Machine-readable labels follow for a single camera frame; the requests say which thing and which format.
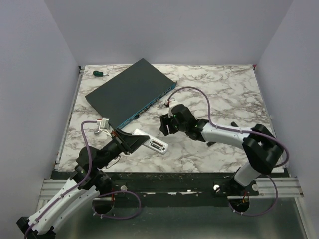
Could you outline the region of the AAA battery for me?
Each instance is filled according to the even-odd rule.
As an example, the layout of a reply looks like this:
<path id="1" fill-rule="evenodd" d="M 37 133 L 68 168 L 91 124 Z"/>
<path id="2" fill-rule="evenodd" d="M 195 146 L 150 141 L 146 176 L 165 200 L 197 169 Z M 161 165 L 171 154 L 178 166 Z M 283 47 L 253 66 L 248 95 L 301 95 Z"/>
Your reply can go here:
<path id="1" fill-rule="evenodd" d="M 165 149 L 164 145 L 162 145 L 162 144 L 160 144 L 160 143 L 158 143 L 157 141 L 154 141 L 154 140 L 151 142 L 151 146 L 153 148 L 156 148 L 159 151 L 164 151 L 164 149 Z"/>

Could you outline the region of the white remote control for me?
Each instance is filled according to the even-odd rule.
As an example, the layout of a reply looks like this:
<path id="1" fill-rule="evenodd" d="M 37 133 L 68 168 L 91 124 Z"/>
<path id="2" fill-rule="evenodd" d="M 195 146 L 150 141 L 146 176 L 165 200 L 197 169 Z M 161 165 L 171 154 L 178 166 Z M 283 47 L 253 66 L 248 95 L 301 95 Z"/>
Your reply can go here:
<path id="1" fill-rule="evenodd" d="M 151 149 L 154 152 L 164 155 L 168 151 L 167 143 L 159 140 L 158 138 L 151 136 L 150 134 L 146 132 L 143 132 L 139 129 L 135 129 L 135 131 L 133 132 L 133 135 L 148 136 L 149 139 L 143 143 L 143 146 L 147 147 L 148 149 Z"/>

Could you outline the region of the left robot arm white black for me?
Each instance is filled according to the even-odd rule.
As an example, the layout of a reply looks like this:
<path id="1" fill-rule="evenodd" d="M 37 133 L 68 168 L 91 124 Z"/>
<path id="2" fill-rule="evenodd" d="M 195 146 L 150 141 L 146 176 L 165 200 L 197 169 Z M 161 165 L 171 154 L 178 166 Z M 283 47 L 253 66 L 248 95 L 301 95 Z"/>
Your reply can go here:
<path id="1" fill-rule="evenodd" d="M 152 148 L 156 140 L 136 129 L 134 133 L 115 130 L 111 141 L 101 149 L 85 146 L 77 158 L 77 166 L 62 188 L 41 209 L 29 217 L 21 217 L 17 225 L 26 239 L 53 239 L 62 224 L 87 202 L 112 191 L 111 178 L 102 168 L 119 157 L 129 155 L 141 146 Z"/>

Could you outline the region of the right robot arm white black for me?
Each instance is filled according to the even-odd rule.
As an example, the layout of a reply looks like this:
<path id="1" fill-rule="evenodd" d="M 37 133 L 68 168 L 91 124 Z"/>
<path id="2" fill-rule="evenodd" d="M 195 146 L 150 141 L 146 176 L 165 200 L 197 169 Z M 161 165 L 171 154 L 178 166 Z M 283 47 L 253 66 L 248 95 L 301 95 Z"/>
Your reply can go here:
<path id="1" fill-rule="evenodd" d="M 170 108 L 159 119 L 159 130 L 165 136 L 183 132 L 195 141 L 222 143 L 244 150 L 248 163 L 240 167 L 228 183 L 235 195 L 245 192 L 251 181 L 260 175 L 271 174 L 284 152 L 284 148 L 261 124 L 243 130 L 232 126 L 213 126 L 207 119 L 196 119 L 183 104 Z"/>

